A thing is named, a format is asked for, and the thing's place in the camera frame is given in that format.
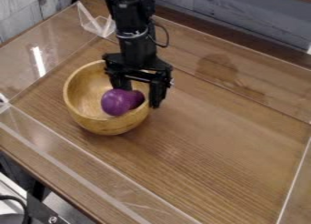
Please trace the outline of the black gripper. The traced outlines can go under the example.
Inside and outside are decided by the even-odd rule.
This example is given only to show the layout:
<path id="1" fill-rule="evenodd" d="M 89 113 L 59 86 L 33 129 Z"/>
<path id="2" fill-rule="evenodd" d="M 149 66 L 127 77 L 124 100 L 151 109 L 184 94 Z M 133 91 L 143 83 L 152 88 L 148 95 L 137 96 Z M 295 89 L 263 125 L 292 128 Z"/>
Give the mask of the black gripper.
<path id="1" fill-rule="evenodd" d="M 159 108 L 171 87 L 172 65 L 157 56 L 153 56 L 141 64 L 127 63 L 120 53 L 104 54 L 101 59 L 105 62 L 104 71 L 113 89 L 131 90 L 131 79 L 144 83 L 151 82 L 149 106 Z"/>

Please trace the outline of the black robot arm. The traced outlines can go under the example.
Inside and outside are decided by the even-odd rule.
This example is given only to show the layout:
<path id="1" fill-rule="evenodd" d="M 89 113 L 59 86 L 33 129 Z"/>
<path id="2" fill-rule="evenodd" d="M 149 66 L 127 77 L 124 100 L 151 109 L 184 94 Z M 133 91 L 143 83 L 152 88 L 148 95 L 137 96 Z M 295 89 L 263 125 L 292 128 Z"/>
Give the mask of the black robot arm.
<path id="1" fill-rule="evenodd" d="M 172 82 L 172 65 L 156 55 L 155 0 L 104 0 L 115 21 L 119 53 L 105 54 L 105 74 L 113 88 L 132 89 L 131 81 L 149 85 L 149 107 L 157 108 Z"/>

